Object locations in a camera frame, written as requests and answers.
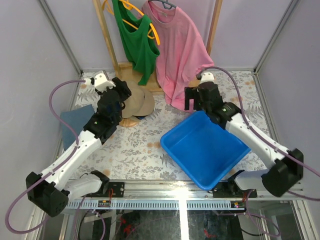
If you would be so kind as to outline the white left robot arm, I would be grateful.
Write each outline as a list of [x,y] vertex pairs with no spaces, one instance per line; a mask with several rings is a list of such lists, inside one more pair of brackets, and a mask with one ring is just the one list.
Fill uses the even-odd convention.
[[96,112],[54,163],[40,173],[31,172],[25,180],[28,200],[50,217],[59,215],[74,199],[91,193],[102,198],[110,190],[109,178],[98,170],[77,180],[70,177],[116,131],[125,101],[132,92],[126,81],[117,77],[109,80],[104,72],[87,78],[84,83],[93,85],[100,96]]

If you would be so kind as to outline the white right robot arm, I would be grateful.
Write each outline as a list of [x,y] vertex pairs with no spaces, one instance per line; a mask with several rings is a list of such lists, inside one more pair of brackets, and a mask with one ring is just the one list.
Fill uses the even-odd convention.
[[223,100],[215,77],[211,72],[196,75],[199,85],[184,89],[186,110],[193,100],[193,109],[204,111],[210,121],[240,139],[264,163],[266,169],[239,170],[228,179],[228,192],[240,197],[246,190],[268,191],[282,197],[303,177],[303,153],[279,144],[251,123],[242,109]]

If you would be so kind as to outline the tan cap black logo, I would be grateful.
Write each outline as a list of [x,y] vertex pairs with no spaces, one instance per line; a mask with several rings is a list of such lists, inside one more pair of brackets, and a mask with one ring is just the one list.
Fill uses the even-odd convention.
[[124,101],[125,108],[122,110],[122,117],[128,119],[152,114],[155,109],[153,94],[133,81],[126,81],[126,84],[131,91],[131,96]]

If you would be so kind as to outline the blue baseball cap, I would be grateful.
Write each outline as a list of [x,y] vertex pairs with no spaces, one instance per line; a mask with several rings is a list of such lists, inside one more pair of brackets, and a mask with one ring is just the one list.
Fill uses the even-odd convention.
[[147,115],[144,115],[144,116],[135,116],[138,120],[143,120],[147,117]]

